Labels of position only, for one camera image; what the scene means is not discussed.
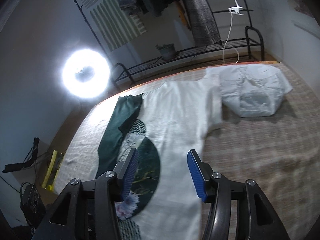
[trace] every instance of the dark green cloth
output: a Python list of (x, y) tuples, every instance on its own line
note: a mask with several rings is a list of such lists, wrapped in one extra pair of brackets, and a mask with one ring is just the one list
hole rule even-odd
[(137, 150), (139, 152), (139, 165), (131, 191), (139, 195), (139, 203), (132, 216), (137, 215), (149, 203), (158, 187), (160, 177), (160, 157), (156, 147), (148, 137), (144, 138)]
[(116, 166), (119, 149), (126, 134), (139, 115), (142, 95), (119, 97), (99, 148), (99, 167), (96, 178)]

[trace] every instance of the black metal shelf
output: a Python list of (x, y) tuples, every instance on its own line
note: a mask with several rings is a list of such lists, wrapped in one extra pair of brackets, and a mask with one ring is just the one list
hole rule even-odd
[[(242, 57), (247, 57), (248, 55), (239, 55), (239, 58), (242, 58)], [(235, 59), (237, 59), (238, 58), (238, 56), (232, 56), (232, 57), (227, 57), (227, 58), (225, 58), (225, 63), (227, 64), (227, 63), (234, 63), (234, 61), (235, 61)], [(253, 59), (255, 59), (256, 61), (259, 61), (256, 57), (254, 57), (253, 55), (252, 55), (252, 58)], [(190, 63), (190, 64), (188, 64), (188, 65), (182, 65), (182, 66), (178, 66), (178, 67), (176, 67), (174, 70), (176, 71), (176, 70), (183, 70), (183, 69), (187, 69), (187, 68), (190, 68), (190, 67), (192, 67), (192, 66), (195, 66), (195, 65), (197, 65), (197, 66), (199, 66), (199, 65), (201, 65), (201, 66), (204, 66), (204, 64), (206, 64), (206, 63), (212, 63), (212, 62), (216, 62), (216, 61), (221, 61), (222, 59), (221, 58), (219, 58), (219, 59), (209, 59), (209, 60), (205, 60), (205, 61), (201, 61), (200, 63), (199, 62), (194, 62), (194, 63), (192, 63), (192, 61), (190, 61), (190, 62), (188, 62), (188, 63)], [(157, 78), (157, 77), (159, 77), (159, 75), (163, 75), (163, 74), (166, 74), (166, 73), (172, 73), (172, 69), (168, 69), (168, 70), (163, 70), (163, 71), (161, 71), (161, 73), (155, 73), (155, 74), (153, 74), (153, 75), (148, 75), (148, 80), (150, 80), (150, 79), (152, 79), (152, 78)], [(137, 82), (137, 83), (141, 83), (142, 81), (145, 81), (146, 80), (146, 77), (141, 77), (141, 78), (137, 78), (135, 81)]]
[[(222, 12), (228, 12), (228, 13), (230, 13), (229, 10), (221, 10), (221, 11), (214, 11), (214, 12), (212, 12), (212, 14), (222, 13)], [(253, 10), (251, 10), (251, 9), (248, 9), (248, 10), (247, 10), (247, 9), (241, 9), (240, 12), (253, 12)]]
[[(249, 41), (249, 46), (260, 46), (261, 43), (248, 38)], [(235, 48), (243, 48), (243, 47), (247, 47), (247, 38), (239, 38), (239, 39), (233, 39), (233, 40), (229, 40), (228, 44), (231, 44), (232, 46), (234, 46)], [(229, 46), (227, 44), (226, 49), (233, 49), (231, 46)], [(173, 58), (171, 60), (164, 60), (162, 57), (157, 57), (154, 58), (152, 60), (148, 60), (146, 62), (143, 62), (141, 64), (135, 65), (133, 67), (129, 67), (129, 68), (125, 68), (123, 64), (121, 63), (117, 63), (115, 65), (115, 67), (117, 66), (121, 66), (124, 70), (121, 72), (121, 74), (115, 79), (116, 82), (123, 80), (125, 78), (128, 78), (130, 76), (136, 75), (138, 73), (141, 73), (142, 71), (146, 71), (149, 70), (151, 68), (163, 65), (163, 64), (167, 64), (170, 62), (174, 62), (174, 61), (178, 61), (178, 60), (182, 60), (184, 58), (188, 58), (188, 57), (194, 57), (194, 56), (198, 56), (200, 54), (205, 54), (205, 53), (209, 53), (209, 52), (215, 52), (215, 51), (220, 51), (223, 50), (224, 47), (224, 42), (222, 41), (221, 43), (218, 44), (214, 44), (214, 45), (210, 45), (210, 46), (206, 46), (206, 47), (192, 47), (192, 48), (188, 48), (188, 49), (183, 49), (178, 52), (178, 56), (176, 58)]]

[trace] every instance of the bed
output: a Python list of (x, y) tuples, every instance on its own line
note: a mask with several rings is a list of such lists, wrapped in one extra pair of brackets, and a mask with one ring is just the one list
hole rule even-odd
[[(320, 102), (304, 81), (284, 64), (255, 63), (280, 68), (293, 90), (272, 116), (240, 118), (223, 106), (222, 127), (207, 135), (202, 161), (231, 180), (255, 179), (277, 211), (290, 239), (303, 239), (320, 213)], [(139, 95), (167, 81), (199, 80), (204, 75), (205, 68), (200, 68), (167, 76), (96, 105), (70, 143), (54, 182), (55, 192), (59, 194), (74, 177), (94, 178), (95, 174), (83, 169), (82, 164), (89, 159), (97, 160), (97, 148), (119, 96)], [(98, 112), (103, 112), (103, 119), (95, 118)], [(202, 206), (202, 231), (209, 207), (209, 204)], [(236, 231), (236, 203), (232, 203), (232, 207), (229, 239), (235, 238)]]

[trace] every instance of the white t-shirt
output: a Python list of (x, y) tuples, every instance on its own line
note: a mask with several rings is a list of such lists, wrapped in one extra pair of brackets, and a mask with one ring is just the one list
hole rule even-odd
[(219, 78), (166, 82), (143, 96), (138, 119), (160, 156), (160, 179), (147, 206), (132, 220), (142, 239), (198, 239), (201, 200), (187, 165), (187, 153), (201, 156), (210, 130), (220, 128)]

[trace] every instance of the beige bedspread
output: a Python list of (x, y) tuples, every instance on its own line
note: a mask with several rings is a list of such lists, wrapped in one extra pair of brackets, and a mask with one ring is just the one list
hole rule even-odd
[[(320, 213), (320, 102), (298, 75), (282, 63), (273, 65), (283, 71), (293, 87), (276, 114), (240, 118), (223, 107), (222, 128), (208, 135), (202, 160), (230, 180), (255, 179), (276, 209), (290, 239), (298, 240), (305, 237)], [(183, 72), (120, 95), (138, 95), (166, 81), (198, 80), (204, 74), (204, 68)], [(89, 119), (90, 113), (74, 136), (67, 155), (81, 155), (79, 142), (90, 139)], [(71, 178), (72, 170), (63, 162), (54, 184), (56, 192)], [(203, 229), (209, 207), (203, 205)], [(236, 213), (232, 212), (229, 239), (235, 239), (235, 231)]]

